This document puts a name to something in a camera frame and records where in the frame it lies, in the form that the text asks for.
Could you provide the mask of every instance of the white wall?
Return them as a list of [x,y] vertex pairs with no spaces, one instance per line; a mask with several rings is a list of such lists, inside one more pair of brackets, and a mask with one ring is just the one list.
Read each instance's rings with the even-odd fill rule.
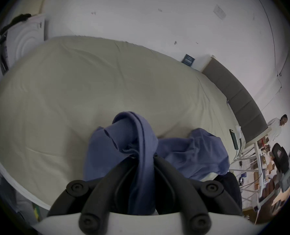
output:
[[281,90],[262,110],[265,120],[269,120],[282,115],[288,115],[288,122],[282,129],[281,135],[271,142],[271,146],[279,143],[287,152],[290,151],[290,26],[282,13],[277,9],[272,0],[261,0],[270,19],[273,34],[282,35],[282,38],[275,38],[276,47],[276,70],[281,76],[278,76],[282,84]]
[[[217,4],[226,13],[222,21],[213,13]],[[49,38],[128,41],[179,61],[189,54],[196,69],[214,55],[253,97],[275,69],[272,34],[258,0],[45,0],[44,11]]]

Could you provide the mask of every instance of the upholstered headboard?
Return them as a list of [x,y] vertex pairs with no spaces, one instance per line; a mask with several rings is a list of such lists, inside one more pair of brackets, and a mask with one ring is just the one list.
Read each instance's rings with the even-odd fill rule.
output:
[[257,104],[228,69],[212,57],[202,73],[226,96],[246,143],[266,131],[268,126]]

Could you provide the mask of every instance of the person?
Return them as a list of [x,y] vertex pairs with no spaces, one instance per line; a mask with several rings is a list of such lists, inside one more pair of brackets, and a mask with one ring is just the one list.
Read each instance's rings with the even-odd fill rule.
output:
[[271,127],[271,131],[268,133],[269,140],[276,139],[281,134],[282,126],[288,121],[288,116],[284,114],[281,119],[274,118],[268,122],[268,126]]

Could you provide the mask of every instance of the mattress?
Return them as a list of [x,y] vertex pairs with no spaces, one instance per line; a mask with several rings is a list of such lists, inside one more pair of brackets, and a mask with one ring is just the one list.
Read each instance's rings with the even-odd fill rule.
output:
[[142,115],[159,138],[203,128],[221,138],[230,162],[236,155],[229,129],[237,120],[205,75],[142,46],[64,36],[17,61],[0,83],[0,170],[48,209],[82,178],[93,131],[122,111]]

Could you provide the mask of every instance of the blue cloth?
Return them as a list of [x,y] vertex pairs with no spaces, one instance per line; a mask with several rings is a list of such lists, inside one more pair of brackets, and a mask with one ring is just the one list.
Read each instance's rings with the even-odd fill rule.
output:
[[229,170],[229,156],[219,137],[198,128],[187,139],[158,140],[142,116],[122,112],[112,125],[99,127],[92,134],[84,162],[84,180],[104,177],[127,156],[135,155],[139,165],[130,188],[128,214],[150,215],[155,210],[155,153],[186,178],[200,180],[210,172],[225,175]]

